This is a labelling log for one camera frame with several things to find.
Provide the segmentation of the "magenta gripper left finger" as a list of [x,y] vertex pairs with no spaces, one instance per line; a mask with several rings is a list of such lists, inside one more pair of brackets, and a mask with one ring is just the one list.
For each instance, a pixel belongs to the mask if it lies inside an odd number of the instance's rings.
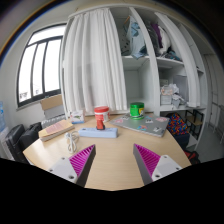
[[84,187],[96,155],[96,146],[91,145],[71,157],[60,158],[48,171],[65,180]]

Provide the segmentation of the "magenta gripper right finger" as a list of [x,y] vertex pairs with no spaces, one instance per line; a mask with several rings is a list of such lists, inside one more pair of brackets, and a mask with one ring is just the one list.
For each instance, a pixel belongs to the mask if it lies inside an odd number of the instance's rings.
[[182,169],[168,155],[160,156],[138,144],[133,145],[133,154],[145,185]]

